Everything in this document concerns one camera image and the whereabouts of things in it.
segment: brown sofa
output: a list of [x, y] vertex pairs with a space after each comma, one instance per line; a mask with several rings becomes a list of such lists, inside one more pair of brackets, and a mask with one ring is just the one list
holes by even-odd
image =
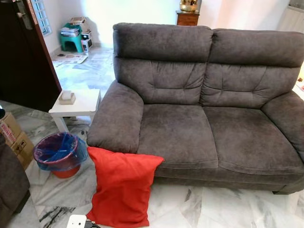
[[14, 212], [21, 212], [29, 198], [28, 178], [18, 158], [0, 134], [0, 228]]
[[162, 182], [302, 190], [303, 59], [297, 32], [114, 25], [116, 80], [87, 143], [163, 157]]

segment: sofa base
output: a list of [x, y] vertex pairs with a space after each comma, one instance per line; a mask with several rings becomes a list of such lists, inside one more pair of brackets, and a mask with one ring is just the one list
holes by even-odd
[[14, 211], [14, 213], [20, 213], [24, 207], [24, 205], [26, 204], [26, 202], [28, 201], [30, 197], [30, 192], [29, 190], [25, 193], [25, 196], [23, 197], [23, 199], [21, 200], [20, 204], [17, 206], [16, 210]]
[[249, 190], [268, 190], [274, 194], [291, 194], [301, 189], [288, 189], [286, 185], [274, 184], [257, 184], [257, 183], [231, 183], [219, 181], [205, 181], [205, 180], [190, 180], [190, 179], [177, 179], [166, 177], [155, 177], [154, 183], [161, 184], [180, 184], [180, 185], [193, 185], [204, 187], [217, 187], [227, 189], [249, 189]]

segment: wooden cabinet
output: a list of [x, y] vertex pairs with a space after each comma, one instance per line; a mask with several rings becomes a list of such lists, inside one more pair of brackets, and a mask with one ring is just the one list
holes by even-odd
[[186, 13], [180, 10], [176, 11], [177, 25], [198, 25], [199, 13]]

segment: window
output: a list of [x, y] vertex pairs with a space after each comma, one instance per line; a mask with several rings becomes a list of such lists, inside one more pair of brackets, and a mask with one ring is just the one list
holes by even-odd
[[37, 21], [39, 23], [42, 34], [48, 35], [52, 32], [48, 22], [46, 10], [44, 8], [43, 0], [31, 0], [36, 14]]

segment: power socket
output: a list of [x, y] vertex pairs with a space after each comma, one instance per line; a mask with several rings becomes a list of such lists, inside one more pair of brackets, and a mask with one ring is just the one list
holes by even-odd
[[86, 216], [85, 215], [71, 215], [66, 228], [85, 228]]

